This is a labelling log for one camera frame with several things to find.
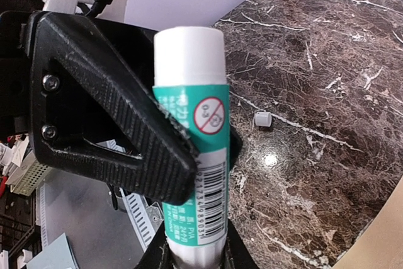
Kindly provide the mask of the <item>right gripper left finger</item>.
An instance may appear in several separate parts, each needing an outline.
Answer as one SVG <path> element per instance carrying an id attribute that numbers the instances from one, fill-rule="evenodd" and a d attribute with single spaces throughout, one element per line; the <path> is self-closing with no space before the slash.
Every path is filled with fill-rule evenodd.
<path id="1" fill-rule="evenodd" d="M 173 261 L 164 234 L 156 234 L 135 269 L 172 269 Z"/>

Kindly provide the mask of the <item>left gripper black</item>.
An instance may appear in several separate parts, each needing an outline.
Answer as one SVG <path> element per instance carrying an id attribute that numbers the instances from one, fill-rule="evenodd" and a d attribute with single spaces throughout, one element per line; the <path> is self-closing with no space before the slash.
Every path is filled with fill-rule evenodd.
<path id="1" fill-rule="evenodd" d="M 85 16 L 1 13 L 1 136 L 38 161 L 155 200 L 189 199 L 198 150 L 151 93 L 155 30 Z"/>

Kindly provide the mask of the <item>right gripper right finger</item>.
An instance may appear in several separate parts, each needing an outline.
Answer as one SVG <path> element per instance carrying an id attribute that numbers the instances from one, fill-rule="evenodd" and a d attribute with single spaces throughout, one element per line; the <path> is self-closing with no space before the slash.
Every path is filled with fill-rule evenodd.
<path id="1" fill-rule="evenodd" d="M 259 269 L 230 219 L 228 219 L 227 225 L 228 231 L 222 259 L 222 268 Z"/>

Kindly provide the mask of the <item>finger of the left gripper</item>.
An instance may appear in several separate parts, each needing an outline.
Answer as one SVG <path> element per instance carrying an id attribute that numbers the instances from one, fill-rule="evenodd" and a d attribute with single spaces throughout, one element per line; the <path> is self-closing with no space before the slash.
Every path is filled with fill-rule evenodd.
<path id="1" fill-rule="evenodd" d="M 233 168 L 242 151 L 243 141 L 234 126 L 230 126 L 230 152 L 229 152 L 229 168 Z"/>

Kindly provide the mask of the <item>small grey glue cap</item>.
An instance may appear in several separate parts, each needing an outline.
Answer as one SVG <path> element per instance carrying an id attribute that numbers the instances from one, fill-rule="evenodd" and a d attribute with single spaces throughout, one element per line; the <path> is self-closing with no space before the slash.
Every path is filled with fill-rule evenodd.
<path id="1" fill-rule="evenodd" d="M 256 112 L 254 114 L 254 125 L 263 130 L 270 130 L 273 117 L 270 112 Z"/>

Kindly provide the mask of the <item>brown paper envelope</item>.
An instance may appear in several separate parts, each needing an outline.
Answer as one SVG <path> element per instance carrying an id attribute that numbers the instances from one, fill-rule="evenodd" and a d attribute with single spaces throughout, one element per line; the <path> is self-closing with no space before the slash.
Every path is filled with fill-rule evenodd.
<path id="1" fill-rule="evenodd" d="M 402 268 L 402 180 L 333 268 Z"/>

